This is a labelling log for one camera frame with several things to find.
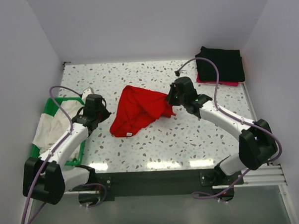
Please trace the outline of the red t shirt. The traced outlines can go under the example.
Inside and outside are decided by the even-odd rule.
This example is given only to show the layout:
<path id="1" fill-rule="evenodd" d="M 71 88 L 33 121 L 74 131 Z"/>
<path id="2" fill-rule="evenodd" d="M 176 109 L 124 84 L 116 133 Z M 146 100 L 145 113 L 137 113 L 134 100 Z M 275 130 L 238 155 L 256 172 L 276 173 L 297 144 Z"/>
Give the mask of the red t shirt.
<path id="1" fill-rule="evenodd" d="M 167 94 L 135 86 L 125 86 L 110 133 L 118 138 L 132 137 L 161 117 L 176 114 L 166 101 Z"/>

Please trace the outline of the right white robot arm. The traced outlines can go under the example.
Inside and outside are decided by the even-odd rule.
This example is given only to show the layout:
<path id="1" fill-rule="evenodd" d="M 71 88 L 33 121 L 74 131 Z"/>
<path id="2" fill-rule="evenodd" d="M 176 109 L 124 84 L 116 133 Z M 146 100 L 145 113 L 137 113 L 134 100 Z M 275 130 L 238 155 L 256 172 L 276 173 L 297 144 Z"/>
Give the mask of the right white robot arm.
<path id="1" fill-rule="evenodd" d="M 245 119 L 216 105 L 211 97 L 197 93 L 189 77 L 176 79 L 170 85 L 166 100 L 171 106 L 183 106 L 198 119 L 214 123 L 238 140 L 238 153 L 224 158 L 214 168 L 214 178 L 221 185 L 227 184 L 233 174 L 245 168 L 257 170 L 278 152 L 268 122 Z"/>

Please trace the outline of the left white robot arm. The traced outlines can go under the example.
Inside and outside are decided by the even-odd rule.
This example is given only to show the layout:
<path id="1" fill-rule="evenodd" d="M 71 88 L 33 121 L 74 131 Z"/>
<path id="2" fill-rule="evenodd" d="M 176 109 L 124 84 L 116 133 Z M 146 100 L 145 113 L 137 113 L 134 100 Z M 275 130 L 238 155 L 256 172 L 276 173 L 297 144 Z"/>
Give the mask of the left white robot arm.
<path id="1" fill-rule="evenodd" d="M 93 168 L 78 165 L 65 170 L 64 166 L 76 148 L 109 116 L 104 98 L 89 94 L 85 106 L 71 120 L 60 139 L 38 158 L 28 158 L 24 165 L 22 194 L 55 205 L 66 191 L 78 186 L 93 189 L 98 182 Z"/>

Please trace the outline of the white t shirt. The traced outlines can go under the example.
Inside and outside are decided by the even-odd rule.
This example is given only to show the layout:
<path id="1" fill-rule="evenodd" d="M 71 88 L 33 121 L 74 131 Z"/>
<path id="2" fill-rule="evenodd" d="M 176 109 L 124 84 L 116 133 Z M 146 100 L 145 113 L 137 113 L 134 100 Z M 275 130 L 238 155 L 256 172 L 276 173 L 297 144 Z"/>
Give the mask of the white t shirt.
<path id="1" fill-rule="evenodd" d="M 77 115 L 78 110 L 83 107 L 83 102 L 79 98 L 56 98 L 56 102 L 61 105 L 70 118 Z M 69 126 L 70 122 L 66 115 L 49 98 L 40 116 L 30 156 L 36 158 L 47 151 Z"/>

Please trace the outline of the pink folded t shirt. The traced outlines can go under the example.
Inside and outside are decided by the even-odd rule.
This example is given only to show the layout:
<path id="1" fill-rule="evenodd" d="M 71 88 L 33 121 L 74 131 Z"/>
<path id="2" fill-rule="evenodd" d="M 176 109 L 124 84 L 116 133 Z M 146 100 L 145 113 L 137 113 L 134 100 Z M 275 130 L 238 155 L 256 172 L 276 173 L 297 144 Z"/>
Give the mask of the pink folded t shirt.
<path id="1" fill-rule="evenodd" d="M 205 84 L 216 84 L 215 81 L 204 81 L 204 80 L 200 80 L 199 75 L 197 76 L 196 79 L 197 83 L 205 83 Z M 219 81 L 220 85 L 227 85 L 227 86 L 232 86 L 232 87 L 236 87 L 239 85 L 239 82 L 228 82 L 228 81 Z"/>

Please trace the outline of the black folded t shirt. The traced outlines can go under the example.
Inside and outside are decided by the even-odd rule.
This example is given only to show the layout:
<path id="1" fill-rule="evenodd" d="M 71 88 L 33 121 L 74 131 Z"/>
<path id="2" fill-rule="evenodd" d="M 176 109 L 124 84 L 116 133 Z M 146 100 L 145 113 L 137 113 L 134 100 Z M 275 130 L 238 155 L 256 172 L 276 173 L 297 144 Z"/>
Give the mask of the black folded t shirt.
<path id="1" fill-rule="evenodd" d="M 214 63 L 218 69 L 218 75 L 211 63 L 204 60 L 196 60 L 197 72 L 200 80 L 244 82 L 245 75 L 242 64 L 242 57 L 239 50 L 225 50 L 201 47 L 196 58 L 203 57 Z"/>

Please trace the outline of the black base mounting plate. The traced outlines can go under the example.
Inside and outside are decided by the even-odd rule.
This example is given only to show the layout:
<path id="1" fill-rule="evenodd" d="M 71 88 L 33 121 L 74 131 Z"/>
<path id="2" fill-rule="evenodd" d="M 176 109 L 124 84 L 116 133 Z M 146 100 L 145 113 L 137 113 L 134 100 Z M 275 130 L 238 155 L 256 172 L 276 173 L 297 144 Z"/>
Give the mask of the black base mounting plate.
<path id="1" fill-rule="evenodd" d="M 92 205 L 117 197 L 190 195 L 197 191 L 214 195 L 224 186 L 243 184 L 240 175 L 238 171 L 220 177 L 214 169 L 100 173 L 96 178 L 101 186 L 78 186 L 74 191 L 83 192 L 79 195 L 81 204 Z"/>

